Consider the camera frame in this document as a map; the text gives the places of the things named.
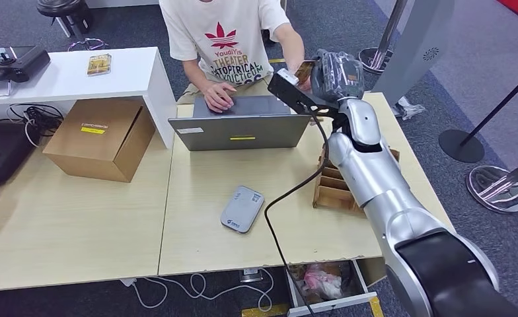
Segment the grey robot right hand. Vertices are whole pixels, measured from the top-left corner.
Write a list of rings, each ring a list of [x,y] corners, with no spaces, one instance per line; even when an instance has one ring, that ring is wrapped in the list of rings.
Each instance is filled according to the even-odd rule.
[[[365,92],[363,66],[348,53],[319,49],[311,71],[311,88],[314,96],[327,102],[361,100]]]

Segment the person's right hand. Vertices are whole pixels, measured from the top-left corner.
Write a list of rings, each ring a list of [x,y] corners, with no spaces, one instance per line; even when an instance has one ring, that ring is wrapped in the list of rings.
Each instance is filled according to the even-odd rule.
[[[213,112],[221,113],[230,110],[234,102],[231,93],[236,92],[236,88],[227,83],[206,83],[201,89],[207,107]]]

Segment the person's left hand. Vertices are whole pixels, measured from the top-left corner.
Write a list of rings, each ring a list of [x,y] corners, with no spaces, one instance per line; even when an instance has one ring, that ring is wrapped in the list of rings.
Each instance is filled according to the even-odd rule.
[[[294,75],[297,77],[297,87],[302,91],[311,90],[311,71],[315,62],[313,60],[304,60],[302,64],[294,71]]]

